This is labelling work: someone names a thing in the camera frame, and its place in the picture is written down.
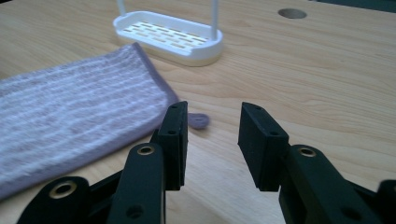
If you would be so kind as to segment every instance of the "wood grain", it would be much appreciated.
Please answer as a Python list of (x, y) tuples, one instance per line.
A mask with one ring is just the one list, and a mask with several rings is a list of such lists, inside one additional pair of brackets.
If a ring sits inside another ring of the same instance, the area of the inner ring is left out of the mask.
[[(134, 0), (150, 10), (210, 23), (210, 1)], [(301, 20), (282, 8), (307, 13)], [(0, 77), (119, 48), (116, 1), (18, 0), (0, 5)], [(305, 0), (219, 2), (221, 58), (186, 67), (150, 56), (190, 112), (211, 118), (190, 130), (186, 186), (168, 193), (168, 223), (284, 223), (276, 193), (255, 189), (237, 146), (242, 102), (261, 105), (292, 144), (322, 150), (341, 174), (375, 190), (396, 179), (396, 14)], [(69, 175), (90, 183), (122, 169), (129, 148)], [(0, 202), (15, 223), (45, 183)]]

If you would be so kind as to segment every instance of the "table hole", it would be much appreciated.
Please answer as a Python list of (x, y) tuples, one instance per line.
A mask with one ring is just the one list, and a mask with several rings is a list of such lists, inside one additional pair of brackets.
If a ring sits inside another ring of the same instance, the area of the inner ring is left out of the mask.
[(304, 11), (296, 8), (283, 8), (277, 13), (288, 19), (303, 19), (306, 17), (306, 13)]

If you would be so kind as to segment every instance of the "microfiber cloth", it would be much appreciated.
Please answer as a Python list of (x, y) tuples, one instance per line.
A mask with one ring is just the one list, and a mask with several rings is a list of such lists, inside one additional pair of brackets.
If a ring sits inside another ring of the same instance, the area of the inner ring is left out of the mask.
[(138, 44), (0, 80), (0, 200), (150, 134), (176, 102)]

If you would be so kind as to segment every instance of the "purple towel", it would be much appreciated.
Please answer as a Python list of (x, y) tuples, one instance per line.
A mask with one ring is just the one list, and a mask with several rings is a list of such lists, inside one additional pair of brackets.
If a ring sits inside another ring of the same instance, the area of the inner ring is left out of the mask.
[(137, 44), (0, 80), (0, 200), (148, 135), (177, 101)]

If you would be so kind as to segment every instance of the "light wood surface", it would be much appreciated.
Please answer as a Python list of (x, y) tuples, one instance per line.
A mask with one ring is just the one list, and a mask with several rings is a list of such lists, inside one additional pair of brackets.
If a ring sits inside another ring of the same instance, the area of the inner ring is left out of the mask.
[[(126, 7), (210, 23), (209, 0), (126, 0)], [(282, 8), (307, 17), (283, 18)], [(119, 48), (117, 16), (115, 0), (1, 4), (0, 78)], [(211, 118), (206, 130), (189, 129), (186, 186), (167, 194), (168, 223), (284, 223), (277, 193), (255, 188), (236, 144), (243, 101), (264, 107), (291, 144), (322, 150), (346, 179), (372, 190), (396, 179), (396, 14), (305, 0), (224, 0), (219, 28), (225, 49), (214, 64), (150, 56), (190, 112)], [(69, 175), (93, 184), (122, 169), (128, 150)], [(15, 223), (44, 184), (0, 202), (0, 223)]]

